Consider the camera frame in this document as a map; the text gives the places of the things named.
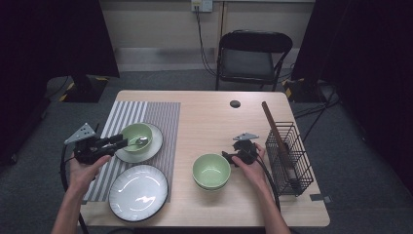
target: baseboard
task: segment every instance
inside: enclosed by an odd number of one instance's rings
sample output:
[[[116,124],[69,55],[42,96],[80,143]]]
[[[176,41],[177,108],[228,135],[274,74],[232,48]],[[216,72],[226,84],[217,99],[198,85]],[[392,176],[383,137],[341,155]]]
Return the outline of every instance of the baseboard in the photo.
[[[206,62],[210,69],[216,69],[215,49],[205,48]],[[290,68],[296,61],[299,48],[293,48],[282,68]],[[205,69],[199,48],[117,48],[115,59],[119,71],[157,71]]]

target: dish rack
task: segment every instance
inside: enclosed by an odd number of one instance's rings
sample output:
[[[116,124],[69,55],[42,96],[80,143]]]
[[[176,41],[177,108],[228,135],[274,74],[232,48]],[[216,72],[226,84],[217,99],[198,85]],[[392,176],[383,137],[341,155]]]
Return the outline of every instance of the dish rack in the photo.
[[[292,122],[276,122],[278,131],[287,148],[288,157],[279,157],[279,146],[270,131],[265,142],[270,160],[273,181],[280,195],[301,195],[314,181],[306,151]]]

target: white ceramic plate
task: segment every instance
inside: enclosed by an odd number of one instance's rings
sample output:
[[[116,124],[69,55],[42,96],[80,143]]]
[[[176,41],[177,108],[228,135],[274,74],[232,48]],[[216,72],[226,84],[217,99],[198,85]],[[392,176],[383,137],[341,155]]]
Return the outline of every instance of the white ceramic plate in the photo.
[[[162,135],[161,130],[158,129],[158,127],[156,127],[155,125],[151,125],[148,123],[145,124],[147,124],[152,130],[152,141],[148,145],[148,150],[146,150],[146,152],[143,153],[131,154],[125,151],[124,149],[118,149],[115,152],[115,155],[120,160],[125,161],[127,163],[140,163],[152,158],[161,149],[161,146],[164,142],[164,137]]]
[[[167,197],[165,175],[155,167],[139,165],[115,179],[109,191],[109,205],[120,219],[142,221],[160,210]]]

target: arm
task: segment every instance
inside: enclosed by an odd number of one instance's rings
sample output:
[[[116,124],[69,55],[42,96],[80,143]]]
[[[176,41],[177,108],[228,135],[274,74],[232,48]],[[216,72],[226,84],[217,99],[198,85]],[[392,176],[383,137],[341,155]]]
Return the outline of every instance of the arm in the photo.
[[[265,155],[265,149],[257,143],[255,143],[255,146],[258,149],[259,157],[263,159]],[[261,166],[257,162],[254,162],[251,165],[247,165],[237,156],[233,156],[232,160],[235,164],[240,166],[240,168],[244,172],[245,177],[249,180],[249,182],[255,189],[255,192],[259,200],[260,208],[264,216],[264,225],[266,233],[290,233],[289,228],[286,225],[284,219],[282,218],[282,215],[273,199],[270,188],[267,185],[264,170],[261,168]]]
[[[75,159],[70,160],[70,184],[58,210],[52,233],[76,233],[82,199],[88,192],[90,183],[99,173],[99,168],[110,158],[109,155],[103,156],[93,165],[79,164]]]

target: person's right hand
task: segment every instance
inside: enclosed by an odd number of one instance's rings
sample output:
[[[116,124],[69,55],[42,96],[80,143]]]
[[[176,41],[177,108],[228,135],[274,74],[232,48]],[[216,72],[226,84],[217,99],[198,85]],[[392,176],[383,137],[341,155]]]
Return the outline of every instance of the person's right hand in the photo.
[[[89,185],[98,175],[100,167],[107,163],[110,158],[110,155],[105,155],[92,165],[81,164],[76,159],[70,160],[69,189],[76,191],[76,193],[82,196],[85,195],[88,192]]]
[[[261,162],[263,162],[264,155],[265,155],[265,149],[258,143],[255,143],[255,146],[258,149],[258,157],[260,157]],[[258,164],[258,162],[254,161],[252,164],[248,165],[244,163],[243,160],[241,160],[237,156],[233,156],[232,160],[234,161],[235,164],[237,164],[243,170],[245,177],[253,185],[257,186],[258,184],[262,182],[266,183],[266,177],[264,174],[264,170],[262,169],[261,165]]]

